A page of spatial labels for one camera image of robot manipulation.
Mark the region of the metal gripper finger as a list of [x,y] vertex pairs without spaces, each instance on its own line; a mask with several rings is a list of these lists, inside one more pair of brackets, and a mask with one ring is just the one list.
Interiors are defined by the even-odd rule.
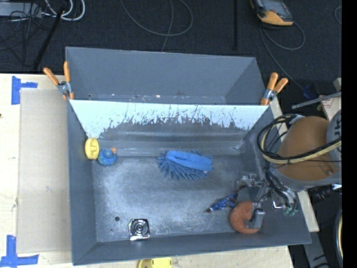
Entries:
[[264,216],[265,216],[265,212],[262,209],[260,208],[255,209],[250,219],[251,227],[254,229],[261,228],[263,224]]

